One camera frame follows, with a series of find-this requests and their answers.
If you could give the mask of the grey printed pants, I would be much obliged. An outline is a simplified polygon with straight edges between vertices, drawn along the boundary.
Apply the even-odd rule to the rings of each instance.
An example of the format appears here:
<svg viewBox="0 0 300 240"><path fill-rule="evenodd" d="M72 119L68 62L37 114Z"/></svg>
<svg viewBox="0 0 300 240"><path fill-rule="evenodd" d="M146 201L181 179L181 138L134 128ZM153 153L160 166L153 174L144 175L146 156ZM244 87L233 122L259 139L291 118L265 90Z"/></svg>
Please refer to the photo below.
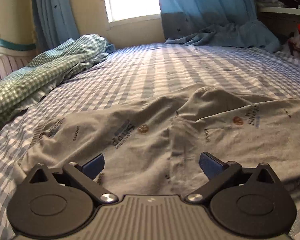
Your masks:
<svg viewBox="0 0 300 240"><path fill-rule="evenodd" d="M118 196L186 195L208 181L199 167L202 152L244 167L268 163L300 197L300 99L190 86L59 116L37 126L13 175L21 183L37 163L83 165L102 154L105 168L95 180Z"/></svg>

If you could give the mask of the green checked duvet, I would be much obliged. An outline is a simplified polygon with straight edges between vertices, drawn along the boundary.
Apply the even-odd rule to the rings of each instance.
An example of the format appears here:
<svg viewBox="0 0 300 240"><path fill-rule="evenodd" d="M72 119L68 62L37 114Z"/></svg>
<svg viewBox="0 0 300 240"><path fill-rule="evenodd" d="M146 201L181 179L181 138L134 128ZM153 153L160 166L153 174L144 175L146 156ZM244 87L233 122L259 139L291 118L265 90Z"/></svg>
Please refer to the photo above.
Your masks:
<svg viewBox="0 0 300 240"><path fill-rule="evenodd" d="M97 34L68 39L0 81L0 130L62 82L104 61L113 44Z"/></svg>

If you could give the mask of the blue white checked bedsheet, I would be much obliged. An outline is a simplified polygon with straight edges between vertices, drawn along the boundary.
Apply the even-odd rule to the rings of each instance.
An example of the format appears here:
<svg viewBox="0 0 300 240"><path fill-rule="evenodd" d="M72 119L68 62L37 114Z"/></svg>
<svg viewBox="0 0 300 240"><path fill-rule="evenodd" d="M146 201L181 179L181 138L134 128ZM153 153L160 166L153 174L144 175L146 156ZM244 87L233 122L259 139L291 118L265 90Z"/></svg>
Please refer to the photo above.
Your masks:
<svg viewBox="0 0 300 240"><path fill-rule="evenodd" d="M157 98L194 83L300 98L300 61L258 48L150 44L118 50L50 92L0 131L0 239L13 231L5 209L15 184L15 161L27 151L37 125L59 115Z"/></svg>

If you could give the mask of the teal trimmed headboard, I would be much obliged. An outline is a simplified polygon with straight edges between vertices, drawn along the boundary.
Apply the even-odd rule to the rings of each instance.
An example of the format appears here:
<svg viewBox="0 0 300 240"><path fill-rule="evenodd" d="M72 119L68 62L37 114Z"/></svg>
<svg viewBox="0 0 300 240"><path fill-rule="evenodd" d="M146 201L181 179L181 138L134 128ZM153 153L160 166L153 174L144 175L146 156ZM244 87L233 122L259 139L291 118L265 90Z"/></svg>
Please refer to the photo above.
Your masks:
<svg viewBox="0 0 300 240"><path fill-rule="evenodd" d="M32 57L38 54L35 44L16 44L0 39L0 56Z"/></svg>

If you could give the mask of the blue left curtain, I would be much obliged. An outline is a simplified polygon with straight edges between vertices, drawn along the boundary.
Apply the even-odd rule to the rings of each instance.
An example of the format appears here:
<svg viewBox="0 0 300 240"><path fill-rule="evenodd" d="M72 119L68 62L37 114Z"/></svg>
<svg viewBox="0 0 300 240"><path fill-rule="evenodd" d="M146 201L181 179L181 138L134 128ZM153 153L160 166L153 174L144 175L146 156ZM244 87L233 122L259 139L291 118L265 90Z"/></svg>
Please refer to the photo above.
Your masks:
<svg viewBox="0 0 300 240"><path fill-rule="evenodd" d="M32 0L32 12L39 52L80 37L70 0Z"/></svg>

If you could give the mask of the blue star curtain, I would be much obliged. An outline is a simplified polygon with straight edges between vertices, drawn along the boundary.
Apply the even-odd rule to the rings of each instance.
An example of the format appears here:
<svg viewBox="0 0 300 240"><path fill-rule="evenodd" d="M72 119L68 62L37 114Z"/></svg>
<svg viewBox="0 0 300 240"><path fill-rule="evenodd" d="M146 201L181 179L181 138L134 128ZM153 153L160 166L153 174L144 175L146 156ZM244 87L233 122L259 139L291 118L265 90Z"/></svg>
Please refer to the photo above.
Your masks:
<svg viewBox="0 0 300 240"><path fill-rule="evenodd" d="M159 0L167 44L281 49L257 18L255 0Z"/></svg>

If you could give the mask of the window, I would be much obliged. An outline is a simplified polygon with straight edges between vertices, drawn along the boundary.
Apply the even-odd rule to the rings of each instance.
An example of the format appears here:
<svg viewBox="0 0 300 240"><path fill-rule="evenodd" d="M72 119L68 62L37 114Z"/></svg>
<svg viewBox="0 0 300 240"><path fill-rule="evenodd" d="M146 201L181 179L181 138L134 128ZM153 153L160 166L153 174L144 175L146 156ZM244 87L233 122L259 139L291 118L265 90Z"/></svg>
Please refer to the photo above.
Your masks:
<svg viewBox="0 0 300 240"><path fill-rule="evenodd" d="M109 26L161 18L159 0L104 0Z"/></svg>

